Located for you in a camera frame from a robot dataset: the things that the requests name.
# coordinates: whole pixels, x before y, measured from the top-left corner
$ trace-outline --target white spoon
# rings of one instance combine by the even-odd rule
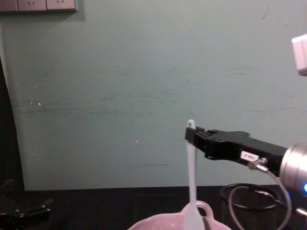
[[[196,129],[195,121],[189,120],[188,127]],[[184,230],[205,230],[205,225],[196,206],[196,152],[195,146],[187,143],[190,204],[184,216]]]

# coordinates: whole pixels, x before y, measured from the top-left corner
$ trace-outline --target cable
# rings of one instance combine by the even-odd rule
[[[282,222],[282,224],[277,228],[277,230],[282,230],[284,227],[286,227],[286,225],[288,224],[290,218],[291,218],[291,214],[292,214],[292,203],[291,203],[291,199],[290,199],[290,196],[286,190],[286,188],[284,187],[284,185],[280,182],[280,180],[272,173],[270,172],[269,170],[266,170],[265,171],[266,174],[268,174],[271,178],[273,178],[273,180],[279,185],[280,189],[282,190],[283,192],[283,195],[285,197],[285,200],[286,200],[286,205],[287,205],[287,213],[286,213],[286,216],[284,218],[284,221]],[[245,230],[242,225],[239,223],[238,219],[236,218],[236,215],[235,215],[235,212],[234,212],[234,208],[233,208],[233,196],[235,194],[235,192],[238,190],[238,189],[243,189],[243,188],[247,188],[247,186],[239,186],[239,187],[236,187],[235,189],[233,189],[229,195],[229,202],[228,202],[228,205],[229,205],[229,211],[230,211],[230,214],[231,214],[231,217],[233,218],[234,222],[236,223],[236,225],[239,227],[240,230]]]

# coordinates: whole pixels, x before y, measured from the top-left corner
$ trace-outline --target power outlet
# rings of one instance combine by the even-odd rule
[[[17,0],[0,0],[0,12],[18,11]]]
[[[78,0],[47,0],[49,11],[77,11]]]
[[[18,11],[46,11],[46,0],[17,0]]]

